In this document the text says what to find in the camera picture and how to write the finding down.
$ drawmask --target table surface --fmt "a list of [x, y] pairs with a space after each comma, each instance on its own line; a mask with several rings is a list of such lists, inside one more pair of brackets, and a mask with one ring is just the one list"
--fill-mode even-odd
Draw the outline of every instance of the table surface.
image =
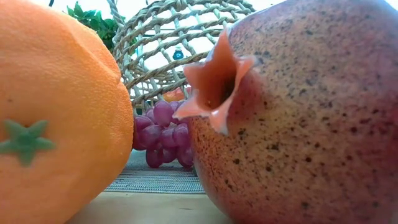
[[232, 224], [205, 194], [103, 192], [67, 224]]

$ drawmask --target speckled pomegranate skin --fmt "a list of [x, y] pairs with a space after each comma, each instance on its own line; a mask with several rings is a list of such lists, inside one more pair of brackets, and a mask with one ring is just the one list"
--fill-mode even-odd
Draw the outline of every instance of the speckled pomegranate skin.
[[205, 118], [189, 124], [218, 208], [236, 223], [398, 223], [397, 11], [382, 0], [288, 0], [237, 23], [229, 42], [259, 59], [229, 135]]

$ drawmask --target woven rattan ball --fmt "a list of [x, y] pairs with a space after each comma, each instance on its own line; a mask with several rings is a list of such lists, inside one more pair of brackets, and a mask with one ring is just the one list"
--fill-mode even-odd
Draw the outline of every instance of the woven rattan ball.
[[[190, 42], [206, 38], [214, 45], [228, 24], [254, 12], [252, 5], [244, 0], [163, 0], [153, 2], [123, 22], [114, 0], [108, 2], [119, 26], [113, 40], [113, 54], [123, 82], [131, 93], [132, 105], [143, 109], [148, 106], [146, 102], [162, 99], [162, 94], [176, 88], [181, 88], [187, 97], [182, 65], [203, 60], [211, 50], [197, 52], [198, 49], [194, 49]], [[203, 19], [208, 14], [212, 14], [214, 19]], [[187, 19], [196, 20], [196, 24], [182, 26]], [[165, 32], [162, 26], [167, 24], [174, 27]], [[150, 31], [154, 31], [154, 35], [146, 35]], [[145, 50], [148, 44], [156, 44], [157, 47]], [[187, 54], [174, 60], [168, 51], [178, 45]], [[146, 62], [157, 54], [165, 58], [165, 63], [148, 68]]]

